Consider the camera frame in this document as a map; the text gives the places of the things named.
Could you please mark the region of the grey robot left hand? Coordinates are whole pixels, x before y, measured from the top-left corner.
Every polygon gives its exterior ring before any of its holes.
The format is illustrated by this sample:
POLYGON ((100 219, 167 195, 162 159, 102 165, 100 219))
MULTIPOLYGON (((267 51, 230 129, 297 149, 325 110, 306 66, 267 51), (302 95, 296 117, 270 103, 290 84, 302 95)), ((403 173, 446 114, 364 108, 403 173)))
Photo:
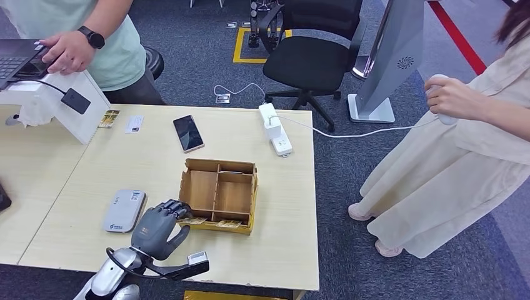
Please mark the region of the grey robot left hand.
POLYGON ((132 232, 131 246, 147 256, 166 260, 187 238, 191 228, 183 226, 170 238, 177 221, 191 217, 191 207, 185 202, 170 199, 145 211, 132 232))

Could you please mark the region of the person's hand with watch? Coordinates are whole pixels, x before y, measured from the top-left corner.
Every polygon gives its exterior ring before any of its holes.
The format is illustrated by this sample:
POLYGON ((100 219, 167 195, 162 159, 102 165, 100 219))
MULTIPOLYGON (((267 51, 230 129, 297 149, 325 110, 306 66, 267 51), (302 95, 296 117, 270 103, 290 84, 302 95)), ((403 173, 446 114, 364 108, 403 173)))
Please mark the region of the person's hand with watch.
POLYGON ((60 32, 39 41, 49 50, 42 61, 49 64, 49 74, 68 75, 84 71, 96 53, 86 36, 79 31, 60 32))

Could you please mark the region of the beige person's hand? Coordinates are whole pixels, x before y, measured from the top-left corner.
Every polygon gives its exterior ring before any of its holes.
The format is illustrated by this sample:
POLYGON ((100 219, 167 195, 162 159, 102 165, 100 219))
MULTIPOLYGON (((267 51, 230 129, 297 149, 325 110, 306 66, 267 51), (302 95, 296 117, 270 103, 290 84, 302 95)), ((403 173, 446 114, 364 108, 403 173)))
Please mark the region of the beige person's hand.
POLYGON ((427 106, 434 114, 452 118, 483 121, 494 101, 458 79, 431 77, 424 86, 427 106))

